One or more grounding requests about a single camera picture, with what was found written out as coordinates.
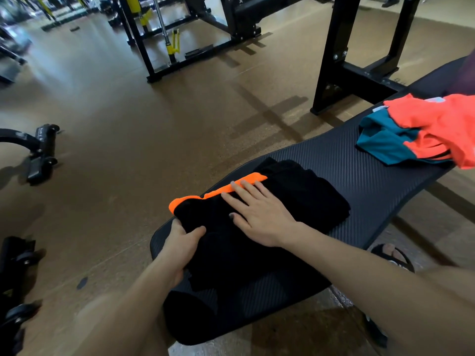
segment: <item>teal garment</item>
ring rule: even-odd
[[[399,127],[389,116],[386,108],[377,108],[377,111],[365,116],[359,126],[362,132],[356,145],[386,165],[395,165],[406,160],[419,160],[431,164],[447,161],[417,158],[403,143],[414,141],[420,129]]]

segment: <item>hand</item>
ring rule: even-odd
[[[223,199],[242,215],[231,213],[229,217],[232,217],[234,224],[253,241],[264,246],[282,246],[285,239],[293,235],[297,221],[282,202],[260,182],[253,186],[243,180],[241,185],[244,188],[231,182],[231,187],[245,203],[230,194],[221,194]]]
[[[164,260],[174,275],[173,286],[183,280],[183,269],[196,252],[199,239],[206,233],[206,227],[200,226],[186,233],[181,222],[175,218],[171,223],[171,231],[160,251],[160,260]]]

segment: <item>person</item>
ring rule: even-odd
[[[412,273],[370,252],[296,222],[261,183],[232,183],[240,201],[223,199],[250,239],[282,247],[326,276],[389,337],[391,355],[475,355],[475,275],[453,267]],[[173,221],[157,258],[124,293],[107,294],[76,316],[74,356],[165,356],[173,343],[162,313],[169,290],[193,257],[199,227],[186,233]],[[386,254],[402,260],[392,245]]]

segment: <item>orange waistband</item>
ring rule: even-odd
[[[242,180],[246,180],[248,183],[250,184],[254,184],[256,183],[256,181],[264,181],[265,179],[267,179],[267,176],[264,176],[264,175],[261,175],[260,173],[258,172],[253,172],[251,174],[248,174],[247,176],[244,176],[243,178],[240,178],[239,180],[235,181],[239,186],[241,186],[241,181]],[[199,198],[200,200],[204,200],[206,198],[210,198],[210,197],[213,197],[213,196],[216,196],[216,195],[219,195],[220,193],[222,192],[233,192],[233,189],[231,187],[231,185],[226,185],[226,186],[223,186],[223,187],[220,187],[219,189],[217,190],[214,190],[214,191],[211,191],[211,192],[208,192],[207,194],[205,194],[205,196],[203,197],[199,197],[199,196],[185,196],[185,197],[180,197],[180,198],[176,198],[174,199],[172,202],[170,202],[170,204],[168,205],[168,209],[170,210],[170,212],[173,214],[173,212],[175,211],[175,208],[181,204],[183,201],[185,200],[188,200],[188,199],[191,199],[191,198]]]

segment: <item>forearm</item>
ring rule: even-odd
[[[74,356],[135,355],[162,307],[175,274],[160,255],[94,327]]]
[[[413,350],[446,354],[447,347],[455,347],[460,354],[473,353],[471,303],[302,223],[294,234],[299,236],[284,247],[327,277],[391,338]]]

